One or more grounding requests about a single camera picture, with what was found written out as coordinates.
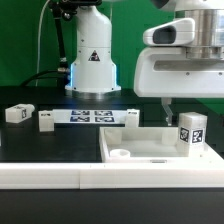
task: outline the white cube with marker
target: white cube with marker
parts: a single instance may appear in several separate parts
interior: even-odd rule
[[[32,117],[35,108],[31,104],[18,104],[5,110],[5,119],[9,123],[20,123]]]
[[[40,132],[54,131],[53,111],[39,111],[39,130]]]
[[[179,115],[177,150],[188,156],[200,157],[204,153],[207,116],[195,112]]]

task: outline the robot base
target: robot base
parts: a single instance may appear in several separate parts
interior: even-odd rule
[[[80,92],[80,91],[65,89],[65,95],[71,96],[74,98],[81,98],[85,100],[90,100],[90,99],[104,100],[104,99],[120,96],[121,90],[119,89],[119,90],[105,92],[105,93],[91,93],[91,92]]]

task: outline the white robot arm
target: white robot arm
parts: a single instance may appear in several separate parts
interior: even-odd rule
[[[102,0],[59,0],[52,3],[56,7],[53,11],[56,20],[59,14],[68,21],[75,16],[77,22],[77,58],[71,65],[70,83],[65,87],[67,95],[103,99],[121,90],[117,85],[116,65],[111,60],[111,21],[96,8],[101,3]]]
[[[163,99],[224,97],[223,1],[151,2],[175,12],[175,19],[144,32],[148,47],[137,61],[135,93]]]
[[[164,11],[223,9],[222,0],[151,0],[151,2]]]

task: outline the white box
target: white box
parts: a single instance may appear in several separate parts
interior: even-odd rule
[[[181,113],[178,126],[178,150],[200,157],[205,150],[207,116],[195,112]]]
[[[39,111],[39,130],[40,132],[54,131],[53,111]]]
[[[5,119],[9,123],[20,123],[32,117],[35,110],[31,104],[18,104],[5,110]]]
[[[139,114],[140,114],[139,110],[128,109],[125,120],[125,127],[137,128],[139,126]]]
[[[100,150],[106,163],[215,163],[223,159],[206,143],[201,157],[177,149],[178,128],[101,127]]]

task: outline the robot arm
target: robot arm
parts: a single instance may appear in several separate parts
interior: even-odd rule
[[[151,0],[151,2],[158,8],[164,11],[174,11],[176,2],[178,0]]]
[[[71,20],[73,15],[77,13],[79,6],[97,6],[102,0],[59,0],[58,2],[50,2],[50,8],[58,7],[63,19]]]
[[[221,0],[150,0],[158,9],[164,11],[186,11],[204,9],[223,9]]]

